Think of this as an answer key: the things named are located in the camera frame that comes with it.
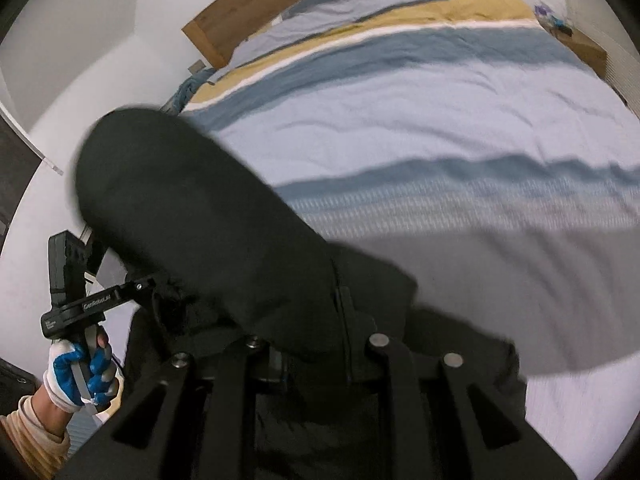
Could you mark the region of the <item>left forearm beige sleeve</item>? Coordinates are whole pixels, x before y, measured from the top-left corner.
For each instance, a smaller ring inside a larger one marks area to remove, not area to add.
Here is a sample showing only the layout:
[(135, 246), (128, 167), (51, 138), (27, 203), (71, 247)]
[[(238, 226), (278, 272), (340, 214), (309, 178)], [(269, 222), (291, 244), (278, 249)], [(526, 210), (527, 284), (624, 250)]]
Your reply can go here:
[(68, 459), (70, 434), (51, 434), (38, 419), (32, 396), (22, 396), (12, 413), (1, 416), (1, 446), (27, 479), (52, 479)]

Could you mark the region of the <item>left hand blue-white glove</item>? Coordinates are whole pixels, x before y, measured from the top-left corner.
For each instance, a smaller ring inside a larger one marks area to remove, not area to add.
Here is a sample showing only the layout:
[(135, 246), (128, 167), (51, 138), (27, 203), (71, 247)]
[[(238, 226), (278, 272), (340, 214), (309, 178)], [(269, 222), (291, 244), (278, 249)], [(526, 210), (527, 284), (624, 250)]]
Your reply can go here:
[(77, 342), (55, 339), (50, 344), (43, 385), (50, 401), (67, 414), (75, 414), (87, 404), (98, 412), (106, 411), (119, 392), (107, 334), (102, 327), (92, 334), (96, 336), (92, 356)]

